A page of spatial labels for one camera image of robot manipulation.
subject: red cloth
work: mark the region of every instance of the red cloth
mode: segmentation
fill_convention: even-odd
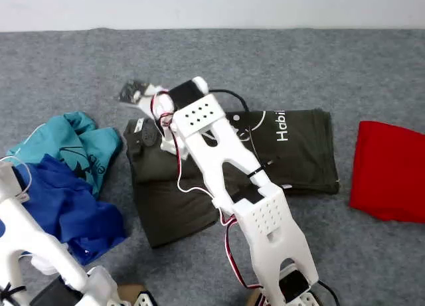
[[[362,121],[350,206],[381,220],[425,222],[425,135]]]

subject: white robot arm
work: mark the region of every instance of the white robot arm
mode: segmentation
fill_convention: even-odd
[[[81,292],[77,306],[130,306],[118,297],[117,284],[105,268],[97,266],[86,273],[54,236],[42,230],[21,204],[22,193],[12,163],[0,161],[0,220],[5,225],[0,237],[0,305],[30,305],[18,264],[27,251],[48,261],[67,286]]]
[[[161,148],[177,155],[190,153],[201,170],[216,208],[237,219],[250,246],[252,267],[262,293],[272,306],[304,305],[303,295],[318,274],[303,232],[293,220],[283,190],[270,181],[262,164],[243,146],[207,83],[196,77],[149,100],[149,116],[163,133]],[[207,145],[210,131],[217,146]],[[233,199],[224,185],[222,164],[228,162],[249,177],[250,186]],[[293,261],[281,268],[287,259]],[[291,292],[284,285],[290,283]]]

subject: printed logo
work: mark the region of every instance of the printed logo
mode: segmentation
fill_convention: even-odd
[[[288,141],[288,125],[286,124],[285,111],[282,110],[274,113],[278,116],[278,118],[275,120],[278,126],[278,131],[276,132],[278,138],[276,141]]]

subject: red and white wire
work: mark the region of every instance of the red and white wire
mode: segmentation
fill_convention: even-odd
[[[244,286],[245,288],[248,289],[256,289],[256,288],[262,288],[262,286],[260,284],[250,284],[250,285],[246,285],[244,279],[242,278],[242,274],[240,273],[238,266],[236,265],[236,262],[234,261],[232,252],[230,251],[230,244],[228,241],[228,231],[230,230],[230,228],[232,226],[234,226],[236,223],[238,223],[237,219],[233,219],[226,227],[226,233],[224,235],[224,245],[226,247],[226,255],[227,255],[227,259],[230,262],[230,265],[232,266],[233,272],[236,276],[236,278],[238,279],[239,283]]]

